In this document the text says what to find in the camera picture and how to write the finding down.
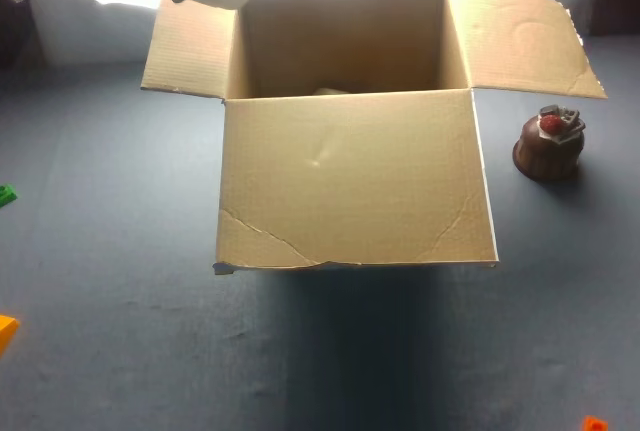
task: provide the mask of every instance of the cupcake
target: cupcake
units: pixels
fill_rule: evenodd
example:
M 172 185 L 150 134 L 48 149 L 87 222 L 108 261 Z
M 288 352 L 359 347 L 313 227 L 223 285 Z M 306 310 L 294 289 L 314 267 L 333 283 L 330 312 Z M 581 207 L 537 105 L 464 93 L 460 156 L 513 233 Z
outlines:
M 584 128 L 579 111 L 546 106 L 522 127 L 520 140 L 513 148 L 513 162 L 531 179 L 569 178 L 584 147 Z

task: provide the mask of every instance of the green toy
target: green toy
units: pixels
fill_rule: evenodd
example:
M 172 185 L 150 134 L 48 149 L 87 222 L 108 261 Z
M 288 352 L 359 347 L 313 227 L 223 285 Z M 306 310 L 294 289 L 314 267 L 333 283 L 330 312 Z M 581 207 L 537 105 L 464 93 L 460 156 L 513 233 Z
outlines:
M 0 208 L 18 199 L 16 190 L 10 184 L 0 186 Z

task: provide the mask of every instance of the red strawberry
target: red strawberry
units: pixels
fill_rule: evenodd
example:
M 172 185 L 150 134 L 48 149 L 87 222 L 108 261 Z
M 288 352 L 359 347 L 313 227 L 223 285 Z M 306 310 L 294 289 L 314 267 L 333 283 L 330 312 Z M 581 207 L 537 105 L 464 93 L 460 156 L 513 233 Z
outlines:
M 540 119 L 540 129 L 551 136 L 562 134 L 566 127 L 565 122 L 560 116 L 549 114 Z

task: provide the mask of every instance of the orange block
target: orange block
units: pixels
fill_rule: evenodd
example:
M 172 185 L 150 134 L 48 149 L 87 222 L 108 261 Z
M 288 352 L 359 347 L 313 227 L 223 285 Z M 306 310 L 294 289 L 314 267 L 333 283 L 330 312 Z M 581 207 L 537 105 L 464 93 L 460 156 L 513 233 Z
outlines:
M 9 341 L 11 341 L 11 338 L 13 338 L 19 326 L 20 323 L 18 320 L 7 316 L 0 316 L 0 357 L 6 347 L 9 346 Z
M 594 418 L 593 416 L 584 418 L 582 431 L 607 431 L 607 429 L 609 429 L 609 425 L 606 421 Z

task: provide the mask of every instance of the gray fabric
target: gray fabric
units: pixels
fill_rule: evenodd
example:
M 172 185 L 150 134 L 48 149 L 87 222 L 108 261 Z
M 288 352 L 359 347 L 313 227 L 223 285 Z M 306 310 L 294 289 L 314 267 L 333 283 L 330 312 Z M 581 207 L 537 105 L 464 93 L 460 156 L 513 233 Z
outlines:
M 637 429 L 640 40 L 588 44 L 609 101 L 475 92 L 495 268 L 216 277 L 216 101 L 4 76 L 0 430 Z M 551 103 L 587 123 L 568 185 L 511 163 Z

